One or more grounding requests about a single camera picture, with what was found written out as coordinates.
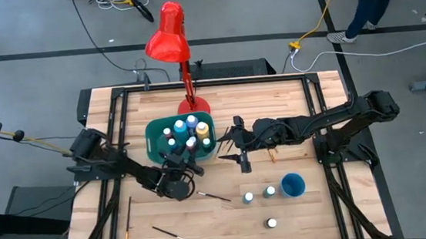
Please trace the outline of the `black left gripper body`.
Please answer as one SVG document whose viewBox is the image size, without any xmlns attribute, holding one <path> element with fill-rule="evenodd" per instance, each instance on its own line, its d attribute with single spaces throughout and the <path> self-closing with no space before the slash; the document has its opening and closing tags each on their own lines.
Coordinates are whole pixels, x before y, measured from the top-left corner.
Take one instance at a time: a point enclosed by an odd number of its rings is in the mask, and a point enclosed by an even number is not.
<svg viewBox="0 0 426 239">
<path fill-rule="evenodd" d="M 195 190 L 194 173 L 178 167 L 159 168 L 160 177 L 156 181 L 156 192 L 161 197 L 185 200 Z"/>
</svg>

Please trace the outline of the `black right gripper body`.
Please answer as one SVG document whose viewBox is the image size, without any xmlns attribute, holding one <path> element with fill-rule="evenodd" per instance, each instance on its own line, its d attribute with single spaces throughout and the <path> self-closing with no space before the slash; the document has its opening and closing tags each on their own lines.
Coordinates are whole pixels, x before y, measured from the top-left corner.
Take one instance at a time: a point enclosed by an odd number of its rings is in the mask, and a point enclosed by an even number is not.
<svg viewBox="0 0 426 239">
<path fill-rule="evenodd" d="M 251 173 L 251 162 L 248 159 L 248 152 L 254 150 L 268 149 L 272 138 L 273 130 L 276 129 L 274 119 L 257 119 L 253 124 L 253 131 L 250 132 L 244 127 L 244 120 L 240 116 L 235 116 L 236 144 L 240 148 L 239 155 L 240 168 L 243 173 Z"/>
</svg>

